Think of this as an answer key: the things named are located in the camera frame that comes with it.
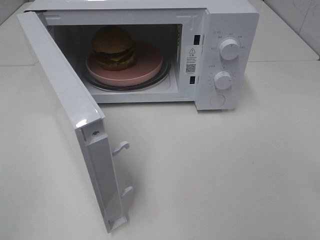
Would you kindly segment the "round door release button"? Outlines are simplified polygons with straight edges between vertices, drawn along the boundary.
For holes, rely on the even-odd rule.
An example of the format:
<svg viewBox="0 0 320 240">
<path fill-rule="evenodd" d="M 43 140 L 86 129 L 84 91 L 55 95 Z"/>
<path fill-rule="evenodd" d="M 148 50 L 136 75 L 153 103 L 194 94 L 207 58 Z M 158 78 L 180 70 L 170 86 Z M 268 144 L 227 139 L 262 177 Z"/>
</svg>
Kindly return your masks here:
<svg viewBox="0 0 320 240">
<path fill-rule="evenodd" d="M 223 106 L 225 104 L 225 100 L 226 100 L 226 98 L 224 95 L 217 94 L 210 99 L 210 104 L 213 107 L 220 108 L 221 106 Z"/>
</svg>

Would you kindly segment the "pink round plate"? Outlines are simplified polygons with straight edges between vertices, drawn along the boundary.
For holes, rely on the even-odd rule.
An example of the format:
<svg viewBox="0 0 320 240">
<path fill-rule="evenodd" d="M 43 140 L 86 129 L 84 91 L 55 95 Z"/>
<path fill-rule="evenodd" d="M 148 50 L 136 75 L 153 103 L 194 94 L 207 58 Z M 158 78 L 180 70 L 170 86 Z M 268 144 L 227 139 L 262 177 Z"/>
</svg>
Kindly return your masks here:
<svg viewBox="0 0 320 240">
<path fill-rule="evenodd" d="M 129 87 L 144 83 L 160 71 L 164 57 L 155 45 L 134 41 L 133 50 L 124 61 L 103 64 L 91 53 L 86 59 L 90 75 L 98 82 L 113 87 Z"/>
</svg>

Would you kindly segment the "white microwave door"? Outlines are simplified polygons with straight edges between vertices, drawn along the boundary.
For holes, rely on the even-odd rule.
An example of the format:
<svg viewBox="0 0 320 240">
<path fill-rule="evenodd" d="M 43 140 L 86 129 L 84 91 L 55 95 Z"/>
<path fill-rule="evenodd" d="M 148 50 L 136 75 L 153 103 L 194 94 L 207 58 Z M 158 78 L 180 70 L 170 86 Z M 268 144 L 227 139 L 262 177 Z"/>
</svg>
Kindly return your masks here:
<svg viewBox="0 0 320 240">
<path fill-rule="evenodd" d="M 106 230 L 110 233 L 127 222 L 123 198 L 133 188 L 119 190 L 113 156 L 130 145 L 124 141 L 115 150 L 111 149 L 103 111 L 47 31 L 41 16 L 29 11 L 18 14 L 17 19 L 59 126 L 71 149 L 85 162 Z"/>
</svg>

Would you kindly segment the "burger with bun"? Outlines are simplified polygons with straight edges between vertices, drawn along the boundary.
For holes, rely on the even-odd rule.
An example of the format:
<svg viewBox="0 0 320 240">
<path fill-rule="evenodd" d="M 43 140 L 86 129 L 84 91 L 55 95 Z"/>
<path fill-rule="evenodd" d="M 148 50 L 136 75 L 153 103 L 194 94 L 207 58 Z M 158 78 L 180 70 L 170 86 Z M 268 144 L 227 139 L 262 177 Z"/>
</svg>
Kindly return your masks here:
<svg viewBox="0 0 320 240">
<path fill-rule="evenodd" d="M 93 36 L 94 60 L 107 71 L 121 71 L 136 63 L 136 52 L 131 35 L 121 27 L 108 25 Z"/>
</svg>

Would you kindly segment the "glass microwave turntable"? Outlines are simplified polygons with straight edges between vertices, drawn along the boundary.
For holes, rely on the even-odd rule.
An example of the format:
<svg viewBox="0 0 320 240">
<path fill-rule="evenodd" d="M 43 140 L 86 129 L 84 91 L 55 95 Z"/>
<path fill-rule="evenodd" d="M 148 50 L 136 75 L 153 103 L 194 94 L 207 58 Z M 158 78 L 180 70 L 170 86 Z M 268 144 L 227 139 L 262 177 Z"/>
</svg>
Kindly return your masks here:
<svg viewBox="0 0 320 240">
<path fill-rule="evenodd" d="M 95 88 L 98 88 L 103 91 L 111 91 L 111 92 L 130 92 L 130 91 L 140 91 L 144 90 L 153 86 L 158 85 L 161 83 L 164 79 L 167 78 L 171 71 L 171 64 L 165 59 L 164 63 L 162 64 L 160 71 L 153 76 L 151 79 L 139 83 L 136 85 L 132 86 L 111 86 L 105 83 L 101 83 L 98 80 L 96 80 L 90 73 L 89 71 L 83 70 L 82 74 L 85 76 L 85 79 Z"/>
</svg>

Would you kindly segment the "lower white round knob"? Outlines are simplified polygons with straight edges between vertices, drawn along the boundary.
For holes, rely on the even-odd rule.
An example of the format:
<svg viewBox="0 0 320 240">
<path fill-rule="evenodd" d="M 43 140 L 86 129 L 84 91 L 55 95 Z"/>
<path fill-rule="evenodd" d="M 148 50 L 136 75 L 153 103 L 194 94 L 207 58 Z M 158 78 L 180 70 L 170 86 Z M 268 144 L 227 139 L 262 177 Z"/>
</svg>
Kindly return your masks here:
<svg viewBox="0 0 320 240">
<path fill-rule="evenodd" d="M 214 85 L 218 90 L 226 90 L 232 85 L 232 76 L 228 71 L 218 72 L 214 78 Z"/>
</svg>

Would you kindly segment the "white round knob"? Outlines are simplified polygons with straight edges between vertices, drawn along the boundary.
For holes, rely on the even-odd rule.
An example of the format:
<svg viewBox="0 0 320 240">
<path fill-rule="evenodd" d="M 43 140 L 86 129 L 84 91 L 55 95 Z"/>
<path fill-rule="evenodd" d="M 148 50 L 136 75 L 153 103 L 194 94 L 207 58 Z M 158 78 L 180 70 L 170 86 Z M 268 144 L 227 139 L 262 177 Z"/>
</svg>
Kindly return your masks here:
<svg viewBox="0 0 320 240">
<path fill-rule="evenodd" d="M 214 78 L 214 85 L 218 90 L 226 90 L 232 85 L 232 76 L 228 71 L 218 72 Z"/>
<path fill-rule="evenodd" d="M 240 42 L 235 38 L 226 38 L 219 44 L 220 56 L 227 61 L 238 57 L 240 52 Z"/>
</svg>

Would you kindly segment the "white warning label sticker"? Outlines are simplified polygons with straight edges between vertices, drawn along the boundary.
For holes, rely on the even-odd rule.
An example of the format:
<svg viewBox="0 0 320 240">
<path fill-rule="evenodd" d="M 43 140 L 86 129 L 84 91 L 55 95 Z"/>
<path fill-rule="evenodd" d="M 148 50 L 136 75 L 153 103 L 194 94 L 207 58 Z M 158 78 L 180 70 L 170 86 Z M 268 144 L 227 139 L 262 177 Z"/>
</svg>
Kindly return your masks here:
<svg viewBox="0 0 320 240">
<path fill-rule="evenodd" d="M 197 73 L 199 53 L 198 45 L 187 45 L 185 47 L 183 70 L 186 75 Z"/>
</svg>

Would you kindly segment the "white microwave oven body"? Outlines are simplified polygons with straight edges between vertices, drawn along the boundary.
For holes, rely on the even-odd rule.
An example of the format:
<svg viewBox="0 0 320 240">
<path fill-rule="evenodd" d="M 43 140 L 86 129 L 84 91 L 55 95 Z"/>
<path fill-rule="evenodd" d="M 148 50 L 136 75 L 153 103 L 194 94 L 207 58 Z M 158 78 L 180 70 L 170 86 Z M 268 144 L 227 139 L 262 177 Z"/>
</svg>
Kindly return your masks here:
<svg viewBox="0 0 320 240">
<path fill-rule="evenodd" d="M 92 98 L 99 104 L 193 102 L 198 110 L 233 109 L 237 105 L 245 68 L 254 40 L 259 13 L 246 0 L 36 0 L 23 13 L 41 17 L 52 39 Z M 136 41 L 157 46 L 163 64 L 171 64 L 166 79 L 136 91 L 103 91 L 83 75 L 92 51 L 94 33 L 108 25 L 119 26 Z M 224 60 L 220 43 L 239 41 L 239 55 Z M 198 45 L 197 73 L 184 73 L 185 47 Z M 214 76 L 229 72 L 228 89 L 215 87 Z M 223 95 L 214 107 L 210 99 Z"/>
</svg>

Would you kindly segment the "upper white round knob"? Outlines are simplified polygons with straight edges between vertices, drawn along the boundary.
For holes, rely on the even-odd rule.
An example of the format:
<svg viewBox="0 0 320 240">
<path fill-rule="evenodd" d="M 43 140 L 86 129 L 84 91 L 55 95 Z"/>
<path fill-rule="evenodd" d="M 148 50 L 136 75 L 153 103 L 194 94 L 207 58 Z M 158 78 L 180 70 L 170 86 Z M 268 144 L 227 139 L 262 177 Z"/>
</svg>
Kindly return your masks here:
<svg viewBox="0 0 320 240">
<path fill-rule="evenodd" d="M 227 61 L 238 57 L 240 52 L 240 42 L 235 38 L 226 38 L 219 44 L 220 56 Z"/>
</svg>

